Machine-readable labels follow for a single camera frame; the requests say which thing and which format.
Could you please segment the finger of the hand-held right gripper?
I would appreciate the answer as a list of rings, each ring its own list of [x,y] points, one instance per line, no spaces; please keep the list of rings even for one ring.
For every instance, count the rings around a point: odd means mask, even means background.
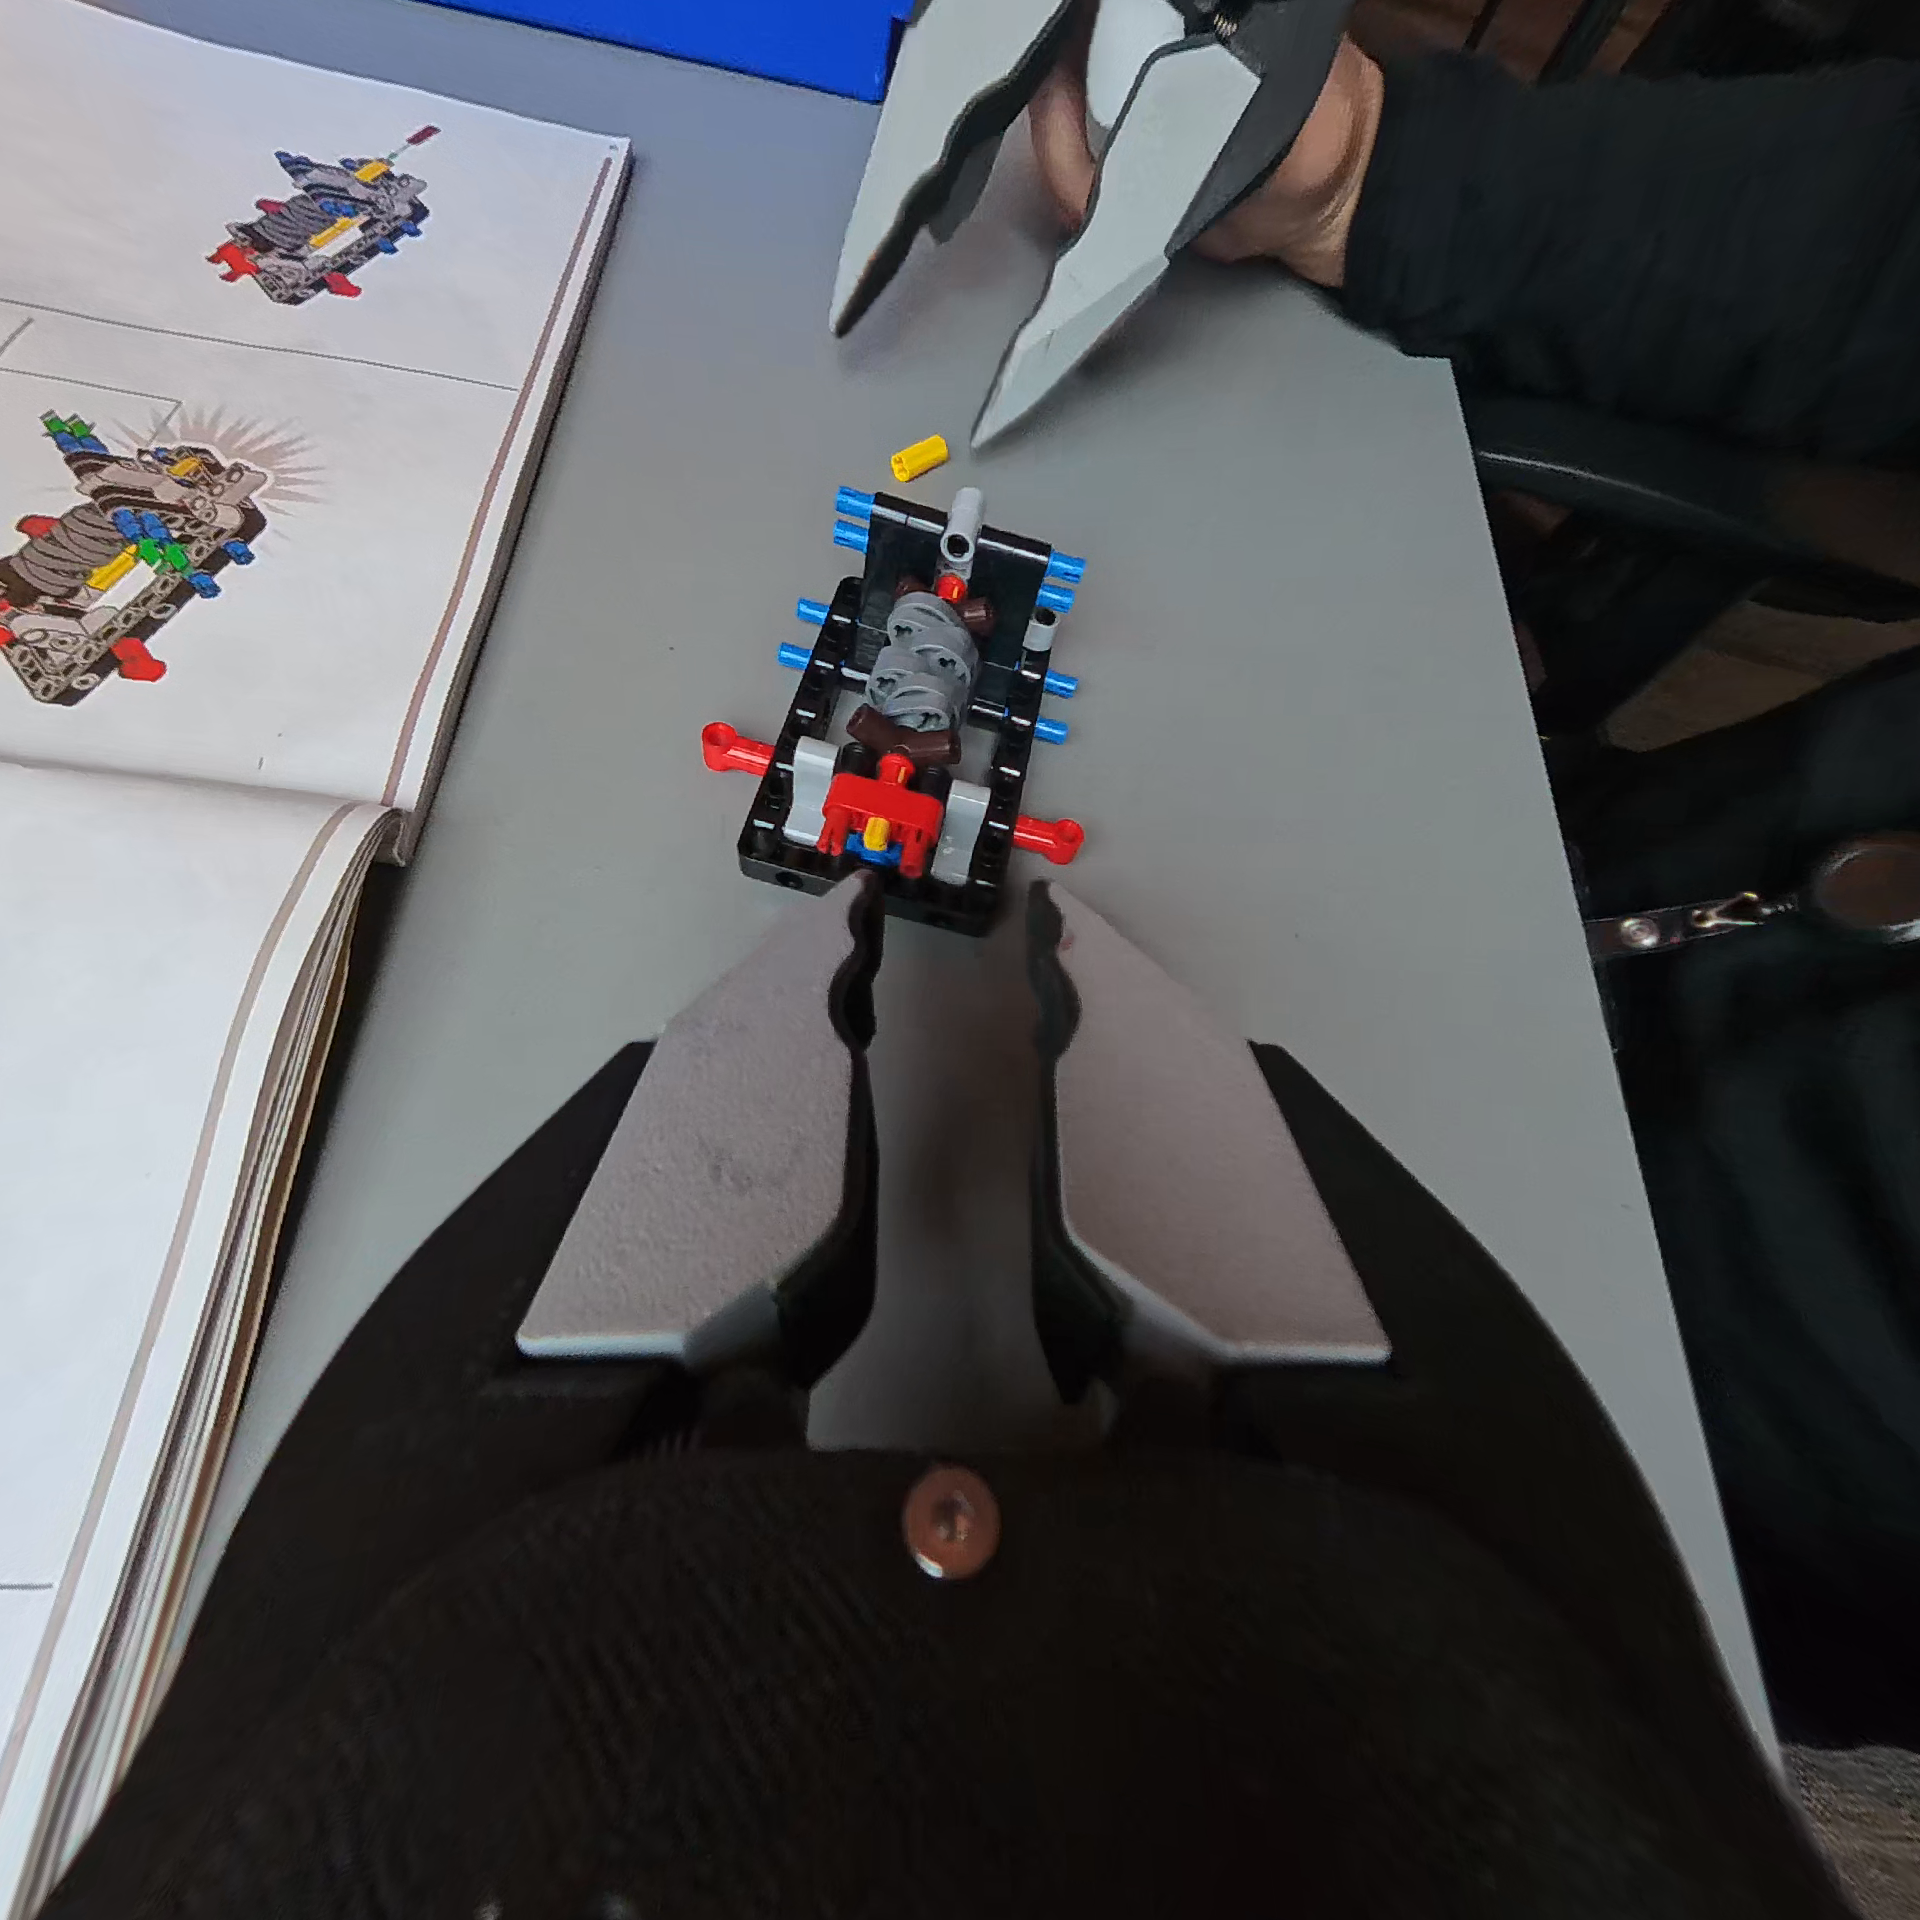
[[[1066,46],[1069,2],[926,2],[907,22],[837,265],[846,336],[920,233],[943,242],[975,204],[1008,127]]]
[[[1248,11],[1260,4],[1096,4],[1086,67],[1094,185],[998,361],[975,449],[1039,409],[1159,287],[1258,96],[1264,57],[1237,49]]]

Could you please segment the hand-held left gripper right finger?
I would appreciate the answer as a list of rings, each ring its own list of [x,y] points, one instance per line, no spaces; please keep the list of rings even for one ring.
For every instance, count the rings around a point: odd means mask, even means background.
[[[1063,888],[1028,890],[1030,1298],[1068,1403],[1392,1348],[1250,1044]]]

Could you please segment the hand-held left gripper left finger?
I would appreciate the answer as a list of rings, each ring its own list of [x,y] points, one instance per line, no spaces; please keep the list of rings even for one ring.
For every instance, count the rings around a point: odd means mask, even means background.
[[[666,1026],[517,1330],[527,1361],[816,1385],[872,1308],[872,878],[794,903]]]

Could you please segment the black lego frame assembly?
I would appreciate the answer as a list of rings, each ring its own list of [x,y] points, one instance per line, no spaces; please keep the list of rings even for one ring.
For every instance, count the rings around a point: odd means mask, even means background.
[[[799,602],[780,732],[704,730],[708,771],[756,779],[738,868],[808,896],[870,876],[890,914],[982,938],[1016,850],[1068,867],[1086,843],[1024,787],[1036,746],[1068,742],[1045,702],[1077,694],[1052,649],[1087,566],[990,523],[975,487],[946,507],[842,487],[832,540],[859,572]]]

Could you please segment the lego instruction booklet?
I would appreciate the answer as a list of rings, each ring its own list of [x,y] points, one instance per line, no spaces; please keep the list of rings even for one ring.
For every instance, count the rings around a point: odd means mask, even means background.
[[[5,1916],[167,1684],[631,150],[5,4]]]

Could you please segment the person's right hand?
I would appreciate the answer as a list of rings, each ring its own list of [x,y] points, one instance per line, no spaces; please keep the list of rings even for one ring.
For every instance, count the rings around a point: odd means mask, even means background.
[[[1086,220],[1094,185],[1086,70],[1083,54],[1063,56],[1026,107],[1039,179],[1068,231]],[[1340,288],[1383,107],[1381,64],[1354,38],[1344,38],[1312,114],[1279,167],[1205,228],[1191,252],[1223,265],[1278,262],[1315,287]]]

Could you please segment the blue plastic bin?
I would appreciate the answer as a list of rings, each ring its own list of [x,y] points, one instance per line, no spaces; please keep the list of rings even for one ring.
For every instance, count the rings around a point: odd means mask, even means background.
[[[444,2],[875,105],[912,2]]]

